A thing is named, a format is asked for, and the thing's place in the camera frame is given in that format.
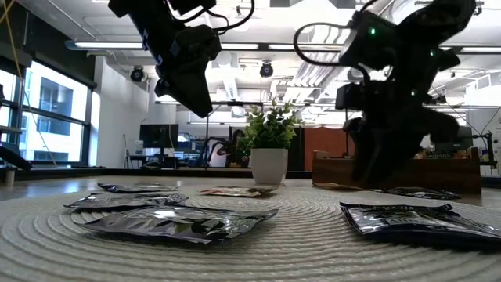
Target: white wall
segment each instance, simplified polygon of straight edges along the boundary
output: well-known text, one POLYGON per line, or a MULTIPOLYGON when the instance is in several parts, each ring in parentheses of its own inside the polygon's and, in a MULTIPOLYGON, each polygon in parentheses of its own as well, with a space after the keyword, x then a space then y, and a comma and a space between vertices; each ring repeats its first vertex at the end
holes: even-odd
POLYGON ((149 93, 110 67, 104 57, 96 58, 95 82, 100 109, 97 151, 92 154, 98 166, 123 168, 123 135, 132 153, 141 121, 148 117, 149 93))
MULTIPOLYGON (((155 94, 155 85, 158 79, 152 79, 149 86, 149 102, 148 102, 148 114, 146 120, 142 123, 144 125, 162 125, 169 124, 173 125, 176 123, 176 105, 161 105, 155 104, 155 101, 159 99, 155 94)), ((162 96, 161 100, 174 101, 170 96, 162 96)))

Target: security camera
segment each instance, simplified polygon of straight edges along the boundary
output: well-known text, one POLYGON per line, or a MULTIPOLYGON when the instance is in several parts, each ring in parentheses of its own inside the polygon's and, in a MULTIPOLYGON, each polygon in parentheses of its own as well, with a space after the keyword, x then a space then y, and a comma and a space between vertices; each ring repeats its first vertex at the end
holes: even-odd
POLYGON ((273 75, 273 67, 270 62, 264 62, 259 72, 262 78, 270 78, 273 75))
POLYGON ((131 73, 131 79, 134 82, 141 82, 144 80, 144 71, 142 71, 142 66, 135 66, 131 73))

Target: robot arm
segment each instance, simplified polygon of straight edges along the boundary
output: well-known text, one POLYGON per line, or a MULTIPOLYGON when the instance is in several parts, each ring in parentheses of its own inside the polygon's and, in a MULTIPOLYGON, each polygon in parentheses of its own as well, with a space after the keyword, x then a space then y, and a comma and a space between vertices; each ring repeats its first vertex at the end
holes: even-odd
MULTIPOLYGON (((356 145, 353 178, 376 182, 402 167, 420 148, 425 135, 433 141, 447 141, 457 134, 456 120, 423 107, 428 91, 439 71, 460 63, 455 50, 438 46, 462 31, 474 14, 475 0, 434 0, 408 16, 399 25, 390 23, 366 8, 356 12, 347 27, 351 35, 339 63, 315 62, 305 56, 294 36, 294 48, 306 62, 320 66, 354 67, 364 74, 364 82, 339 89, 337 109, 361 110, 362 118, 347 121, 344 130, 356 145), (371 81, 366 68, 392 67, 386 81, 371 81)), ((142 36, 145 50, 157 62, 160 77, 158 96, 168 94, 204 118, 212 112, 205 69, 222 50, 218 32, 243 24, 214 30, 206 25, 187 27, 184 23, 208 12, 216 0, 110 0, 109 7, 119 16, 129 15, 142 36), (177 20, 171 9, 181 15, 202 6, 188 20, 177 20)))

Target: computer monitor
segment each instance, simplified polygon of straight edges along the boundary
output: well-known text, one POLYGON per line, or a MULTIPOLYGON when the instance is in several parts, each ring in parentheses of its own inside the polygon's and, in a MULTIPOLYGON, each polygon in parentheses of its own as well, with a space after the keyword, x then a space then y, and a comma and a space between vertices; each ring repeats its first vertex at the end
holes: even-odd
POLYGON ((435 151, 437 152, 454 152, 457 150, 468 150, 473 146, 473 133, 471 127, 460 126, 457 132, 457 138, 448 143, 436 143, 435 151))
POLYGON ((141 125, 139 139, 145 148, 176 148, 179 125, 141 125))

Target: fluorescent light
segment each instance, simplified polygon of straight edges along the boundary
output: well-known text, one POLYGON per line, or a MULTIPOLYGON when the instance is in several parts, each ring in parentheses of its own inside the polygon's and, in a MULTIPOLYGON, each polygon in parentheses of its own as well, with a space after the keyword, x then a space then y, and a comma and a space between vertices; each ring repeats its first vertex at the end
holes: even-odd
POLYGON ((156 101, 155 103, 160 105, 181 105, 180 102, 176 101, 156 101))
MULTIPOLYGON (((202 121, 188 121, 186 122, 188 125, 206 125, 207 122, 202 121)), ((224 125, 224 122, 209 122, 209 125, 224 125)))
POLYGON ((270 44, 268 48, 271 50, 294 50, 292 44, 270 44))
POLYGON ((499 53, 499 54, 501 54, 501 47, 465 47, 461 50, 460 54, 462 54, 462 53, 475 53, 475 54, 499 53))
POLYGON ((239 58, 238 63, 241 63, 241 64, 251 64, 252 63, 252 64, 259 65, 262 63, 262 60, 252 59, 252 58, 239 58))
MULTIPOLYGON (((207 125, 207 122, 203 121, 188 121, 188 125, 207 125)), ((209 122, 209 125, 249 125, 248 122, 209 122)))
MULTIPOLYGON (((73 42, 67 41, 66 47, 70 50, 144 50, 142 42, 73 42)), ((259 44, 250 43, 222 43, 224 50, 258 50, 259 44)))
MULTIPOLYGON (((293 51, 292 44, 269 44, 270 50, 293 51)), ((310 52, 341 52, 343 45, 300 44, 299 49, 310 52)))
MULTIPOLYGON (((306 105, 310 105, 309 103, 291 103, 292 106, 295 106, 295 107, 304 107, 306 105)), ((272 103, 270 102, 267 102, 267 103, 263 103, 263 106, 273 106, 272 103)), ((283 107, 285 106, 285 103, 277 103, 276 106, 278 107, 283 107)))
POLYGON ((222 43, 221 47, 223 49, 234 49, 234 50, 257 50, 257 49, 259 49, 258 44, 247 44, 247 43, 222 43))
POLYGON ((139 49, 143 50, 140 42, 75 42, 79 49, 139 49))
POLYGON ((299 126, 337 126, 337 127, 343 127, 344 125, 340 124, 304 124, 304 125, 299 125, 299 126))

